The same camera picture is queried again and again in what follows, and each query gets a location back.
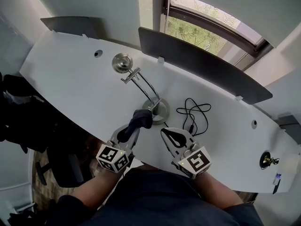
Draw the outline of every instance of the person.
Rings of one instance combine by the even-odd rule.
[[[123,172],[104,170],[62,196],[46,225],[263,225],[252,204],[207,172],[192,180],[145,164],[119,181]]]

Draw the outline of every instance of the white bracket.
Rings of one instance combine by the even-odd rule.
[[[234,99],[237,100],[237,101],[241,101],[243,99],[243,97],[242,96],[236,96]]]
[[[159,64],[159,65],[162,65],[162,66],[163,66],[164,62],[165,62],[165,59],[164,59],[163,57],[159,57],[159,58],[158,58],[158,64]]]

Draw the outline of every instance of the white desk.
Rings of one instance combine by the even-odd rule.
[[[94,57],[101,49],[103,55]],[[113,131],[129,123],[135,109],[146,101],[145,95],[129,82],[125,85],[111,61],[118,53],[128,53],[134,68],[152,83],[169,103],[170,127],[182,128],[184,115],[176,113],[186,98],[210,103],[206,113],[208,131],[196,139],[212,157],[209,172],[233,190],[271,193],[277,166],[261,170],[259,159],[265,150],[280,160],[299,150],[296,142],[266,115],[213,84],[157,60],[141,51],[103,40],[47,31],[30,51],[20,73],[55,108],[82,128],[106,141]],[[258,126],[252,129],[251,122]],[[197,115],[200,131],[205,120]],[[181,174],[170,164],[172,156],[160,136],[162,125],[141,129],[136,158],[155,167]],[[283,175],[278,192],[287,192],[294,175]]]

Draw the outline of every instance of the black round object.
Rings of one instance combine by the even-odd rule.
[[[265,157],[271,158],[271,154],[270,154],[269,152],[264,152],[264,153],[261,155],[260,161],[259,161],[259,165],[260,165],[260,167],[261,167],[262,169],[266,169],[266,168],[269,166],[268,163],[263,162],[264,159],[265,159]]]

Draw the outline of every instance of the person's left arm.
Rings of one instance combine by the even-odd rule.
[[[77,225],[89,220],[109,196],[124,170],[119,173],[104,170],[76,188],[72,195],[62,196],[46,225]]]

